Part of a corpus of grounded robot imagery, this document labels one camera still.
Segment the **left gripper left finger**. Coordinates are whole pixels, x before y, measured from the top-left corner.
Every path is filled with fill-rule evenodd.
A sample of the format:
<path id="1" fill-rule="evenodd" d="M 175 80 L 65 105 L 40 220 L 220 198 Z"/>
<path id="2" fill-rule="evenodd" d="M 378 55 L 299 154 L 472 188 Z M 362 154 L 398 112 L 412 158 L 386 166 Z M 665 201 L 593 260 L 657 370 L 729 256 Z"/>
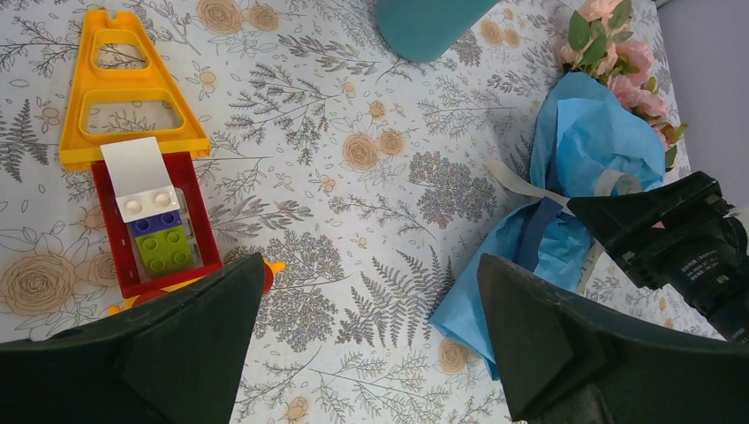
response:
<path id="1" fill-rule="evenodd" d="M 228 422 L 264 283 L 253 254 L 111 317 L 2 344 L 2 422 Z"/>

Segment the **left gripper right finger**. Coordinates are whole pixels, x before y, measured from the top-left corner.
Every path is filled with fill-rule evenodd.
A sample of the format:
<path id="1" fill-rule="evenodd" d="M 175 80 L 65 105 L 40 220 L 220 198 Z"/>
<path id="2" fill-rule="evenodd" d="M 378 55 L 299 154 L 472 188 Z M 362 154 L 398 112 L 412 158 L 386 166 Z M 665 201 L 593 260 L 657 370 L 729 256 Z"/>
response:
<path id="1" fill-rule="evenodd" d="M 483 254 L 477 272 L 507 407 L 529 423 L 745 423 L 745 345 L 664 328 Z"/>

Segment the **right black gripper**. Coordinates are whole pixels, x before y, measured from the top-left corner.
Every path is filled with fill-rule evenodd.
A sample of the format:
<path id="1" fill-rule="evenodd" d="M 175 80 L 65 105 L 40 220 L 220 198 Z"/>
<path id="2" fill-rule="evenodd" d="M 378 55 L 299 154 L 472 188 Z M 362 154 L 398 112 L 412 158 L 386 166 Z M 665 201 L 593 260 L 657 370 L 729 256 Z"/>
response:
<path id="1" fill-rule="evenodd" d="M 748 340 L 748 214 L 697 171 L 647 192 L 568 209 L 639 288 L 669 285 L 726 340 Z"/>

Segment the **cream ribbon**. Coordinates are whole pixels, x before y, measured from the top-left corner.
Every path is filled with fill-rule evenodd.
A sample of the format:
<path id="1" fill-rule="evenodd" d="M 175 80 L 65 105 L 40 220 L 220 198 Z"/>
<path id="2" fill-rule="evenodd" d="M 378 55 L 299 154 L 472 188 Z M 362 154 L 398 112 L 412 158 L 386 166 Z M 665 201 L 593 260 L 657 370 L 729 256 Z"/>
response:
<path id="1" fill-rule="evenodd" d="M 570 201 L 569 197 L 525 181 L 502 161 L 491 160 L 485 162 L 484 166 L 498 183 L 511 192 L 536 199 L 542 199 L 545 197 L 550 198 L 563 207 L 563 212 L 565 214 L 573 216 L 573 213 L 568 208 L 568 202 Z M 623 173 L 619 170 L 606 169 L 597 180 L 594 195 L 606 196 L 613 192 L 618 194 L 634 194 L 641 193 L 642 191 L 643 185 L 634 175 Z M 595 265 L 602 253 L 603 246 L 600 242 L 595 241 L 592 247 L 588 250 L 587 257 L 581 268 L 577 294 L 584 293 L 587 283 L 594 272 Z"/>

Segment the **blue wrapping paper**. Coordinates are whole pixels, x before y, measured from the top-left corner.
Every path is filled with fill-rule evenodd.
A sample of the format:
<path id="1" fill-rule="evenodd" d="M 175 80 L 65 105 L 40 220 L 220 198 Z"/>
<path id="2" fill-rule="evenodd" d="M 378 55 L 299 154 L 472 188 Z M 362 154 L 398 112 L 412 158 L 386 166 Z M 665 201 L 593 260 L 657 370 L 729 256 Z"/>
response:
<path id="1" fill-rule="evenodd" d="M 634 175 L 643 191 L 658 188 L 666 173 L 663 145 L 610 89 L 583 72 L 570 72 L 538 113 L 524 180 L 570 199 L 591 197 L 606 169 Z M 574 292 L 594 237 L 557 202 L 530 198 L 489 232 L 478 254 L 501 256 Z"/>

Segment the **pink flowers bunch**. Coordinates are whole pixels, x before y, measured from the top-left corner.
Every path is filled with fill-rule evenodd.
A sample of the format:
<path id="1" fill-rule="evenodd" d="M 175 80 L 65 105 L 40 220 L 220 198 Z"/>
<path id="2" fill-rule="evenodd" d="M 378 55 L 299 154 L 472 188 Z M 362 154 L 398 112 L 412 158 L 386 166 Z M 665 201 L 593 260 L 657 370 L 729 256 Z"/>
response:
<path id="1" fill-rule="evenodd" d="M 630 1 L 585 1 L 570 17 L 559 55 L 566 71 L 597 80 L 624 109 L 654 129 L 665 151 L 666 170 L 671 170 L 688 125 L 670 121 L 660 81 L 653 74 L 653 51 L 633 38 L 632 19 Z"/>

